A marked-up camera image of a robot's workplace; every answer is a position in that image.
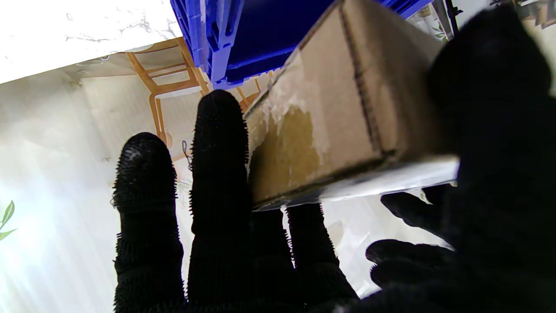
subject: chair leg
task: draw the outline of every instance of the chair leg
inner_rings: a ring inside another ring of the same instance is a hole
[[[156,128],[156,135],[162,139],[161,135],[160,135],[160,125],[159,125],[159,119],[158,119],[158,111],[156,109],[156,99],[155,96],[153,94],[151,94],[151,96],[148,98],[148,102],[151,105],[151,112],[152,112],[152,119],[155,121],[155,128]]]
[[[158,111],[158,119],[160,121],[160,139],[166,143],[166,131],[164,130],[164,119],[162,118],[162,106],[160,105],[160,99],[155,99],[156,109]]]

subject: water stain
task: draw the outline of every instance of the water stain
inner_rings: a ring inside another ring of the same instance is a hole
[[[256,126],[266,133],[251,134],[261,142],[253,151],[249,183],[255,203],[306,184],[319,170],[320,159],[313,147],[313,125],[309,112],[290,105],[281,123],[260,119]]]

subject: floor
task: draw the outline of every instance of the floor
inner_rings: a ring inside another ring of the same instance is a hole
[[[67,69],[0,85],[0,208],[15,213],[0,242],[0,311],[110,312],[116,287],[118,214],[110,205],[116,161],[127,138],[154,132],[149,92],[135,76],[79,82]],[[174,142],[190,140],[198,94],[164,99]],[[175,144],[172,155],[181,153]],[[178,171],[177,202],[187,277],[191,216],[187,160]],[[394,218],[378,197],[325,203],[326,225],[341,267],[360,294],[369,279],[368,244],[381,238],[440,243]]]

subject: wire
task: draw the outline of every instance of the wire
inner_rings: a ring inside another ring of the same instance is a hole
[[[187,166],[187,169],[193,172],[193,166],[191,165],[191,156],[187,155],[187,142],[185,140],[181,141],[181,150],[183,151],[183,154],[185,155],[185,158],[187,159],[187,163],[189,164]]]

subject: wooden chair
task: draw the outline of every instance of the wooden chair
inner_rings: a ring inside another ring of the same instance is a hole
[[[180,48],[183,58],[182,63],[145,70],[137,59],[137,55],[139,54],[156,52],[174,47]],[[141,52],[126,52],[126,55],[130,59],[133,68],[143,83],[151,92],[149,103],[151,105],[152,117],[155,121],[156,135],[162,139],[166,145],[169,145],[171,142],[168,142],[167,140],[169,139],[171,141],[171,138],[166,138],[160,100],[164,98],[193,94],[194,92],[199,92],[201,96],[204,96],[209,93],[207,83],[203,79],[201,71],[193,64],[193,59],[187,49],[183,37],[156,43],[149,49]],[[175,75],[185,71],[189,74],[189,79],[186,81],[158,85],[153,80],[158,77]]]
[[[253,103],[253,101],[255,101],[255,99],[257,99],[259,93],[261,92],[261,87],[259,86],[259,81],[257,81],[257,79],[255,79],[255,85],[257,86],[258,92],[247,97],[245,96],[245,94],[243,93],[240,87],[236,87],[237,92],[239,92],[242,98],[242,100],[240,101],[240,107],[242,112],[247,111],[249,106]]]

